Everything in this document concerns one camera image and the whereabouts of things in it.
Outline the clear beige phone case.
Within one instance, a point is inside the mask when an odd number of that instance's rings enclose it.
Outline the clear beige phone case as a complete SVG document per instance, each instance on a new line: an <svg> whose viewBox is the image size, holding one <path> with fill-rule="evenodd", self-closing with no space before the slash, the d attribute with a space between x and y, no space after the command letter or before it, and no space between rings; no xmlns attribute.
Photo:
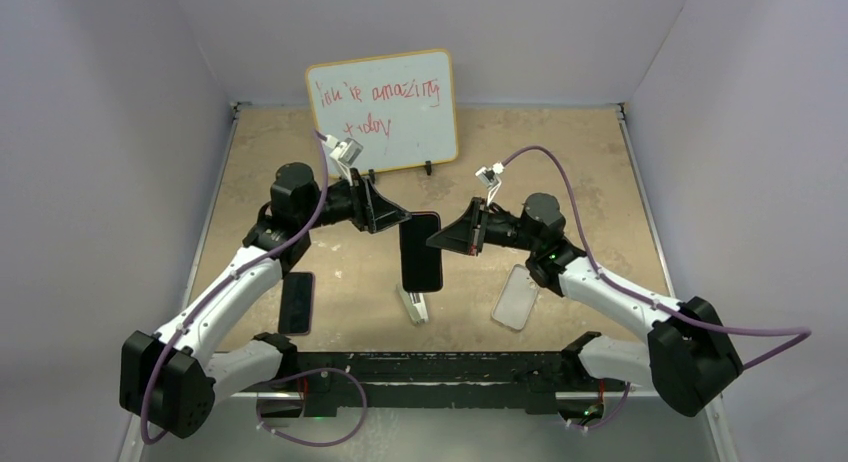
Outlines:
<svg viewBox="0 0 848 462"><path fill-rule="evenodd" d="M491 318L514 331L522 331L539 294L539 287L523 265L515 265L499 293Z"/></svg>

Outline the dark smartphone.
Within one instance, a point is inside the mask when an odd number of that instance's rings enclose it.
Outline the dark smartphone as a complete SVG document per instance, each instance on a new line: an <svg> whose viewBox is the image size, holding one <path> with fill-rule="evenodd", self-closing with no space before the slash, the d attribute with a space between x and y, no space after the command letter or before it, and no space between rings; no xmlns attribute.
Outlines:
<svg viewBox="0 0 848 462"><path fill-rule="evenodd" d="M278 333L299 336L311 332L315 282L311 272L291 272L283 278Z"/></svg>

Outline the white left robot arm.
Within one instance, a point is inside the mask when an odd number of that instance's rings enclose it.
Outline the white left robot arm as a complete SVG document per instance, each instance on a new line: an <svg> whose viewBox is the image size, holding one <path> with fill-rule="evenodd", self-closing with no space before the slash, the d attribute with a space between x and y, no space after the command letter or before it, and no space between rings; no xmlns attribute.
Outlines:
<svg viewBox="0 0 848 462"><path fill-rule="evenodd" d="M247 310L292 272L311 245L311 229L349 222L375 234L410 217L356 170L329 183L316 181L305 163L281 166L269 202L213 284L153 333L136 331L123 343L119 404L141 418L144 442L156 440L149 424L185 439L218 402L241 390L266 383L284 391L295 384L298 349L284 335L260 333L233 352L216 350Z"/></svg>

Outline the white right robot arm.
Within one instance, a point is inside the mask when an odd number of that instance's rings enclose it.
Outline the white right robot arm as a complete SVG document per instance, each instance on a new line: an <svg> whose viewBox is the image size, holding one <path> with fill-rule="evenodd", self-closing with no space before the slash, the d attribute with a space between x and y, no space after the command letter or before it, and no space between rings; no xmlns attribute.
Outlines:
<svg viewBox="0 0 848 462"><path fill-rule="evenodd" d="M525 267L540 288L582 303L618 323L638 342L599 335L564 358L561 374L576 389L616 379L654 389L675 412L693 417L743 372L714 307L652 292L601 266L564 234L557 199L533 193L515 216L475 197L459 219L431 235L428 246L477 256L487 244L525 250Z"/></svg>

